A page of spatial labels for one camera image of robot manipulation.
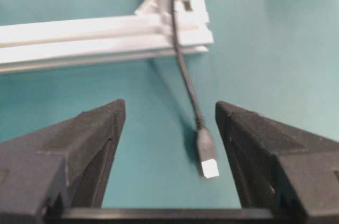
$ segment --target usb connector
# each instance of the usb connector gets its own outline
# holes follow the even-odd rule
[[[208,129],[199,129],[197,147],[204,177],[219,176],[216,146]]]

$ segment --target black cable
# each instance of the black cable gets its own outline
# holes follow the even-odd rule
[[[203,121],[203,115],[200,111],[200,108],[198,106],[197,99],[195,98],[194,89],[190,80],[190,75],[187,71],[186,62],[184,55],[181,52],[181,48],[179,45],[179,38],[178,38],[178,29],[176,24],[176,13],[175,13],[175,0],[172,0],[172,7],[171,7],[171,14],[172,14],[172,26],[173,26],[173,45],[174,50],[177,54],[178,59],[178,65],[181,71],[181,75],[185,81],[186,89],[189,94],[191,104],[194,109],[195,114],[195,121],[197,123],[198,129],[204,128],[204,121]]]

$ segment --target white connector tip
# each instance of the white connector tip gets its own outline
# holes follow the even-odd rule
[[[206,178],[219,176],[218,164],[215,159],[205,160],[201,163],[203,175]]]

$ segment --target teal surface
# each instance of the teal surface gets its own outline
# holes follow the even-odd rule
[[[0,24],[132,14],[141,1],[0,0]],[[194,118],[174,58],[0,75],[0,141],[123,98],[127,119],[105,207],[237,208],[218,100],[339,139],[339,0],[207,7],[216,43],[188,58],[188,69],[217,141],[219,178],[198,173]]]

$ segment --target cable plug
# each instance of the cable plug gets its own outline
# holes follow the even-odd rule
[[[204,177],[219,176],[215,141],[205,127],[198,131],[197,147]]]

